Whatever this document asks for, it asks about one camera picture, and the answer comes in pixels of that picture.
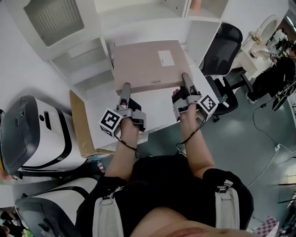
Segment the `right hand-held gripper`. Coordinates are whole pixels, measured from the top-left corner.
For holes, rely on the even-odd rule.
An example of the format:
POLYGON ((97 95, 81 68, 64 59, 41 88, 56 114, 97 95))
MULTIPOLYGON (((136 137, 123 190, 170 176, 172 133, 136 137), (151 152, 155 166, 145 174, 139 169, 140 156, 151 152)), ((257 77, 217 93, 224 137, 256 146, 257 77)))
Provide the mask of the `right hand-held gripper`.
POLYGON ((196 107, 196 118, 207 121, 215 112, 217 103, 209 95, 201 95, 188 73, 182 74, 182 80, 184 87, 172 97, 176 121, 180 120, 181 114, 188 111, 191 104, 196 107))

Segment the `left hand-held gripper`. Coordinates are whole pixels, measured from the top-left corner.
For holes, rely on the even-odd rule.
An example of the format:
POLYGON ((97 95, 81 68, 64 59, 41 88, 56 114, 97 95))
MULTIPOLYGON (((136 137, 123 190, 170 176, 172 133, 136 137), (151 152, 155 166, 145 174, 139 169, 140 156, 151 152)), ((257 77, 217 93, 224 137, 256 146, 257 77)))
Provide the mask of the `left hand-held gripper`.
POLYGON ((142 108, 134 100, 130 98, 130 84, 125 83, 123 85, 119 104, 115 110, 107 108, 103 117, 99 122, 99 126, 103 132, 111 137, 115 137, 120 131, 120 122, 123 119, 131 119, 134 125, 139 127, 141 132, 146 130, 146 114, 142 111, 142 108), (126 100, 127 108, 120 108, 120 101, 126 100))

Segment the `white shelving cabinet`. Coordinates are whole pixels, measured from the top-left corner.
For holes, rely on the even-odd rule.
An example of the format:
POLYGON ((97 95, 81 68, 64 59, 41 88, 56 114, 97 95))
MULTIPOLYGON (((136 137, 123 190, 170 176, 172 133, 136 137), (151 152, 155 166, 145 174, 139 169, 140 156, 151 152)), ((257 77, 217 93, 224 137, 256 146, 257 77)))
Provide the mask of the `white shelving cabinet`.
POLYGON ((231 0, 202 0, 198 12, 191 0, 75 0, 84 28, 46 46, 24 11, 30 0, 4 0, 17 28, 39 58, 77 93, 85 96, 91 80, 111 73, 111 43, 178 40, 189 45, 191 31, 202 44, 192 53, 200 63, 231 0))

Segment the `person's right forearm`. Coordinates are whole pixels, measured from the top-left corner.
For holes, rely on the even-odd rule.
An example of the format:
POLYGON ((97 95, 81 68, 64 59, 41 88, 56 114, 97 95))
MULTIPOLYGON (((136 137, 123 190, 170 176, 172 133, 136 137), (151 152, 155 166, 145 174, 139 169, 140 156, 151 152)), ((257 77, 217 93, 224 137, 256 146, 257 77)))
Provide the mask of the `person's right forearm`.
POLYGON ((185 151, 190 169, 195 177, 202 179, 206 170, 214 168, 213 157, 198 128, 196 104, 191 104, 185 113, 180 115, 182 139, 186 141, 185 151))

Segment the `person's left forearm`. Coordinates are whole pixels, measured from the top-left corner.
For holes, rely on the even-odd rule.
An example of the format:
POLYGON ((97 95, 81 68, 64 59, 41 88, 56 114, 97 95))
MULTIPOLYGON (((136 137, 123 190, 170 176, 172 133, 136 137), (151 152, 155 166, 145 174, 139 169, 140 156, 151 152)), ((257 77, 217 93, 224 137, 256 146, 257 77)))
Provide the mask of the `person's left forearm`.
MULTIPOLYGON (((132 123, 130 118, 124 118, 120 122, 120 139, 132 148, 137 147, 139 127, 132 123)), ((117 143, 115 154, 106 170, 105 177, 118 177, 126 182, 130 180, 136 152, 124 145, 117 143)))

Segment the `black office chair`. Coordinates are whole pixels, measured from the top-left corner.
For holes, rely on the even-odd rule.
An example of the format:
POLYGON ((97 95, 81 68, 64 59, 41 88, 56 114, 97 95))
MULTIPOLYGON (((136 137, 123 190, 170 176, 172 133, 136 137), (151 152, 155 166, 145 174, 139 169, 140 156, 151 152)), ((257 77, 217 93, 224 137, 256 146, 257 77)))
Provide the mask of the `black office chair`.
POLYGON ((226 102, 219 103, 213 113, 214 122, 218 122, 221 115, 230 113, 238 108, 238 101, 233 92, 234 89, 247 86, 249 92, 253 91, 253 87, 243 71, 240 74, 242 81, 232 86, 229 85, 225 78, 231 71, 234 59, 241 48, 242 40, 242 33, 237 27, 228 23, 221 23, 202 61, 201 72, 218 100, 224 94, 228 95, 226 102))

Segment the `brown cardboard box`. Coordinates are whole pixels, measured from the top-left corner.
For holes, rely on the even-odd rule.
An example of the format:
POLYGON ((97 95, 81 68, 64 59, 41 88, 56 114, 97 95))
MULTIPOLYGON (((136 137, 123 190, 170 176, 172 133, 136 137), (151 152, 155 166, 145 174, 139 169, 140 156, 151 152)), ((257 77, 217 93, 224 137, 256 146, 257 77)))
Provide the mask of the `brown cardboard box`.
POLYGON ((85 159, 96 159, 113 155, 114 151, 94 147, 84 101, 72 90, 69 91, 69 97, 76 140, 81 156, 85 159))

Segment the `white vanity dresser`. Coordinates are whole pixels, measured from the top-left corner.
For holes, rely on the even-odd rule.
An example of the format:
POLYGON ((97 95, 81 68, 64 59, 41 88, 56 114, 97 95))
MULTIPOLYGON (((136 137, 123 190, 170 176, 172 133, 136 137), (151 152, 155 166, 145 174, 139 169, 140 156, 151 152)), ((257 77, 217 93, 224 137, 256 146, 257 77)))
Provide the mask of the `white vanity dresser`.
POLYGON ((268 69, 272 65, 272 61, 270 59, 271 51, 266 46, 266 43, 276 31, 278 24, 279 19, 277 15, 273 14, 266 18, 259 28, 250 31, 234 59, 232 69, 242 67, 246 71, 249 80, 256 78, 260 73, 268 69), (251 32, 258 29, 261 31, 263 39, 261 44, 256 44, 251 39, 251 32))

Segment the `pink vase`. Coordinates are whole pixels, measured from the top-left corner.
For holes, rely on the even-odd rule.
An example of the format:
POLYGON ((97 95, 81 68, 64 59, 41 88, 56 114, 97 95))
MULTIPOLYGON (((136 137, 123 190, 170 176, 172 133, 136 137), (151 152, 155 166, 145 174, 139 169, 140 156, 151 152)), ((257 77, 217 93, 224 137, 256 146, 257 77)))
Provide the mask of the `pink vase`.
POLYGON ((190 9, 198 12, 201 8, 202 0, 191 0, 190 9))

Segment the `pink flower bunch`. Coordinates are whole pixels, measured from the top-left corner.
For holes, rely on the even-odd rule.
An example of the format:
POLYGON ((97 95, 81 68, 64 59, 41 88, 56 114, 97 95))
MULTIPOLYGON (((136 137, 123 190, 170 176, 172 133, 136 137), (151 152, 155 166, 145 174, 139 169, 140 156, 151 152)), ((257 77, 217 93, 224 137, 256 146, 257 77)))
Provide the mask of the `pink flower bunch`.
POLYGON ((251 39, 256 43, 256 44, 261 44, 263 42, 262 36, 261 36, 261 31, 258 29, 255 32, 251 32, 251 39))

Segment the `white and black machine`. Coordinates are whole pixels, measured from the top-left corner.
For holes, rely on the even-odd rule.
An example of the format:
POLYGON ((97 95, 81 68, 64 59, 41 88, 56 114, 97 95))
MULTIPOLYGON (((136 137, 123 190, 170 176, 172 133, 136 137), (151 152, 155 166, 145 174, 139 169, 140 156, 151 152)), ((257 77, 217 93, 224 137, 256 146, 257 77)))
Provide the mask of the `white and black machine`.
POLYGON ((0 170, 15 176, 58 176, 86 163, 72 116, 31 95, 0 110, 0 170))
POLYGON ((76 229, 77 211, 97 185, 94 177, 83 177, 59 187, 23 196, 15 208, 34 237, 82 237, 76 229))

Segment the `black round fan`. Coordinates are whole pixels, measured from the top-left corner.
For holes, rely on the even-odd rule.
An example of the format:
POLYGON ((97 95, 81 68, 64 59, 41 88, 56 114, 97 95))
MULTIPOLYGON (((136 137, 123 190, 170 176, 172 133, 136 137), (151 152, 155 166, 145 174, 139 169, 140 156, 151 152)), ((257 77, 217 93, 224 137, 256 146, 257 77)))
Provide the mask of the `black round fan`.
POLYGON ((277 111, 287 98, 296 91, 296 80, 288 82, 282 91, 278 92, 272 105, 272 111, 277 111))

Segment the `person's black shirt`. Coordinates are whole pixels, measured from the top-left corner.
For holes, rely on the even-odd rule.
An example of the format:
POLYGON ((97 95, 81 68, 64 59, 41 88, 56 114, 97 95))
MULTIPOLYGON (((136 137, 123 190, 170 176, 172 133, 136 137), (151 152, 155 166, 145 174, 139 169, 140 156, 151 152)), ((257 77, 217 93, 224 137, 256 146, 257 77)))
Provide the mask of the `person's black shirt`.
POLYGON ((140 158, 133 166, 129 181, 101 177, 77 210, 75 227, 82 237, 93 237, 95 202, 110 194, 118 205, 125 237, 146 214, 158 207, 170 208, 188 220, 215 226, 215 193, 225 181, 231 181, 238 193, 240 229, 245 230, 254 210, 253 197, 239 177, 211 168, 202 178, 197 178, 183 155, 140 158))

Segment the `ribbed glass cabinet door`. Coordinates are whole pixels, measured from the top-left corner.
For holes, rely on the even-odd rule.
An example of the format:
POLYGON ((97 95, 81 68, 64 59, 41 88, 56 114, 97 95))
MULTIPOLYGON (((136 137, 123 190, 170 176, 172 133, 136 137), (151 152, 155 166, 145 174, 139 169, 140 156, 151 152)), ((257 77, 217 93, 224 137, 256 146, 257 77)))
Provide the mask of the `ribbed glass cabinet door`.
POLYGON ((46 46, 84 28, 75 0, 30 0, 24 11, 46 46))

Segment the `pink checked cloth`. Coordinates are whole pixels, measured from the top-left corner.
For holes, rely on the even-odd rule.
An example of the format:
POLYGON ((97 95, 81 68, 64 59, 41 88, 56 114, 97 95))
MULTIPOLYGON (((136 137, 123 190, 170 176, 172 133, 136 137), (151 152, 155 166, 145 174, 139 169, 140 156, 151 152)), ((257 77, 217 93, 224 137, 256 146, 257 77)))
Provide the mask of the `pink checked cloth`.
POLYGON ((272 217, 267 216, 266 221, 263 222, 257 229, 253 231, 253 234, 258 237, 276 237, 279 228, 279 221, 272 217))

